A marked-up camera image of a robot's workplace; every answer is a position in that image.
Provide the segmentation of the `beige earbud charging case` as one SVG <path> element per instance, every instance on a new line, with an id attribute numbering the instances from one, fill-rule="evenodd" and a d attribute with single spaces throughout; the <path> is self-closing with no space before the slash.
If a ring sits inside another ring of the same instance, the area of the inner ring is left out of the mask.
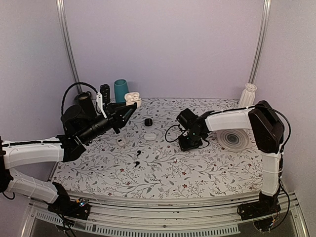
<path id="1" fill-rule="evenodd" d="M 139 92 L 129 92 L 124 95 L 125 104 L 127 106 L 137 104 L 137 108 L 141 106 L 142 99 Z"/>

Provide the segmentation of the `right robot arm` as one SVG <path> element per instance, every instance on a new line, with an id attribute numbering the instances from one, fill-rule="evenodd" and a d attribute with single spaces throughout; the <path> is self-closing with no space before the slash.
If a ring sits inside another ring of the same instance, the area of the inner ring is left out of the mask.
<path id="1" fill-rule="evenodd" d="M 279 115 L 265 100 L 249 107 L 207 111 L 200 116 L 185 109 L 176 118 L 187 133 L 186 136 L 178 137 L 179 145 L 181 150 L 188 151 L 202 145 L 202 140 L 211 132 L 252 130 L 263 160 L 263 185 L 255 211 L 259 215 L 266 215 L 274 208 L 277 200 L 283 169 L 284 124 Z"/>

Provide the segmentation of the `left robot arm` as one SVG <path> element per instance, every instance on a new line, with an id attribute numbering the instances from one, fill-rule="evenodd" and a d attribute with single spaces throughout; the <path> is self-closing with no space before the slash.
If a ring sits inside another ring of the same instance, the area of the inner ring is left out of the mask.
<path id="1" fill-rule="evenodd" d="M 63 186 L 43 182 L 15 169 L 41 162 L 77 160 L 93 139 L 113 129 L 119 133 L 137 109 L 137 104 L 109 103 L 92 117 L 80 105 L 70 106 L 61 116 L 65 133 L 45 140 L 0 143 L 0 191 L 19 193 L 53 204 L 62 214 L 70 214 L 73 203 Z"/>

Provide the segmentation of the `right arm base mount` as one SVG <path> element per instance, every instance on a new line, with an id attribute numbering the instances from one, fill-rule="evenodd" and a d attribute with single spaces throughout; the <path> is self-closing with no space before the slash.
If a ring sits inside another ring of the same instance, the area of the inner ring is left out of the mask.
<path id="1" fill-rule="evenodd" d="M 237 207 L 237 214 L 242 220 L 259 218 L 280 211 L 281 207 L 278 202 L 270 206 L 268 202 L 261 202 L 259 200 L 254 202 L 244 202 Z"/>

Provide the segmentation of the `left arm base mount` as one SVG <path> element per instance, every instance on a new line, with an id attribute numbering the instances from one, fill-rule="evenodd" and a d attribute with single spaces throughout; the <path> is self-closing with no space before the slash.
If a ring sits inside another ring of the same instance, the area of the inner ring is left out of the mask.
<path id="1" fill-rule="evenodd" d="M 91 211 L 91 205 L 85 201 L 72 201 L 69 198 L 58 197 L 54 203 L 48 203 L 47 210 L 61 216 L 87 220 Z"/>

